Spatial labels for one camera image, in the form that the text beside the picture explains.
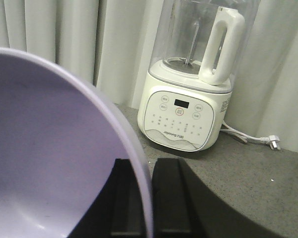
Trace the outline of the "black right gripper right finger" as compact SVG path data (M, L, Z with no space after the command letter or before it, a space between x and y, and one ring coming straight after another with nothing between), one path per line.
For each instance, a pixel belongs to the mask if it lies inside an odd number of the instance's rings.
M220 199L183 159L159 158L152 188L156 238L279 237Z

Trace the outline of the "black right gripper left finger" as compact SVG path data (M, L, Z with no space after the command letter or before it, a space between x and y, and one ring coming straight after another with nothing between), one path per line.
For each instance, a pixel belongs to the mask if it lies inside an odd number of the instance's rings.
M116 159L111 174L71 238L144 238L143 206L131 162Z

